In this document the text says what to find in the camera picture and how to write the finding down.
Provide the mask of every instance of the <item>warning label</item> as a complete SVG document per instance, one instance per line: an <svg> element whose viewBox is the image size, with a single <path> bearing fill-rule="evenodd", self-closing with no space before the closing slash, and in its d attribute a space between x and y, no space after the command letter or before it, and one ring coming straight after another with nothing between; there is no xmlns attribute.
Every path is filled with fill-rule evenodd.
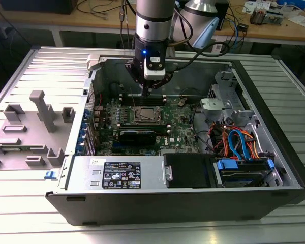
<svg viewBox="0 0 305 244"><path fill-rule="evenodd" d="M141 188L140 162L106 162L102 187L104 189Z"/></svg>

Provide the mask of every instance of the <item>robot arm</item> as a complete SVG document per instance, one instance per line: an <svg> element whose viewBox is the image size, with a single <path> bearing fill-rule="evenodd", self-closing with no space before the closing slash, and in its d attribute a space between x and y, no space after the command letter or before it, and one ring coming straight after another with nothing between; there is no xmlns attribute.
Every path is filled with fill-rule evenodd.
<svg viewBox="0 0 305 244"><path fill-rule="evenodd" d="M180 17L174 14L174 0L138 0L135 33L135 57L125 64L126 69L147 97L153 89L168 83L173 71L166 71L166 50L173 29L173 40L183 43L185 40ZM191 45L202 48L211 39L217 24L215 0L191 0L181 14L193 24Z"/></svg>

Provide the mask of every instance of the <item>electronic circuit board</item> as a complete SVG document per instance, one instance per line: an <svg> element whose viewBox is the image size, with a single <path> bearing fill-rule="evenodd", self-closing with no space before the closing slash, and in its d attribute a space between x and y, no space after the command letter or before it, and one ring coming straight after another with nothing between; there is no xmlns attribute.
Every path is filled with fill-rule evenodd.
<svg viewBox="0 0 305 244"><path fill-rule="evenodd" d="M197 139L191 129L190 105L178 106L179 98L168 99L164 106L122 106L111 100L100 107L96 119L98 156L144 155L164 153L198 153ZM153 145L120 145L122 131L156 133Z"/></svg>

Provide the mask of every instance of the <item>motherboard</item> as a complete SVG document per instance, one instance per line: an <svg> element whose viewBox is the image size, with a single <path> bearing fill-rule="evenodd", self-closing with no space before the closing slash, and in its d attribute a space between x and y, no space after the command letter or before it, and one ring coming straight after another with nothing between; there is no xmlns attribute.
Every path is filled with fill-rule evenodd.
<svg viewBox="0 0 305 244"><path fill-rule="evenodd" d="M190 104L180 98L127 98L95 108L97 156L198 153Z"/></svg>

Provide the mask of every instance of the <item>blue latch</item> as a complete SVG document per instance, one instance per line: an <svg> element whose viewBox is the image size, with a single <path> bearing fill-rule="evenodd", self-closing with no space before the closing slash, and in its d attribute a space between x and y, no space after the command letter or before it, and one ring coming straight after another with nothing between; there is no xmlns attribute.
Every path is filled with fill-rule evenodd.
<svg viewBox="0 0 305 244"><path fill-rule="evenodd" d="M77 142L78 142L78 144L80 144L80 143L83 143L84 141L85 141L85 139L84 139L84 138L79 137Z"/></svg>
<svg viewBox="0 0 305 244"><path fill-rule="evenodd" d="M220 159L217 162L219 170L222 169L238 169L237 162L234 159Z"/></svg>
<svg viewBox="0 0 305 244"><path fill-rule="evenodd" d="M271 169L274 169L275 168L275 164L274 162L272 161L272 159L268 159L268 164L270 166Z"/></svg>
<svg viewBox="0 0 305 244"><path fill-rule="evenodd" d="M88 109L85 109L85 110L84 110L84 113L83 113L83 116L84 116L85 118L87 118L87 117L90 117L91 114L92 114L92 113L91 113Z"/></svg>
<svg viewBox="0 0 305 244"><path fill-rule="evenodd" d="M80 134L81 136L84 136L84 135L86 135L86 131L80 130L80 131L79 131L79 134Z"/></svg>
<svg viewBox="0 0 305 244"><path fill-rule="evenodd" d="M44 179L56 179L54 171L47 171Z"/></svg>
<svg viewBox="0 0 305 244"><path fill-rule="evenodd" d="M80 125L80 128L86 129L87 128L87 124L85 122L82 122L81 125Z"/></svg>
<svg viewBox="0 0 305 244"><path fill-rule="evenodd" d="M83 151L83 146L77 145L77 146L76 146L76 150L77 150L77 151Z"/></svg>

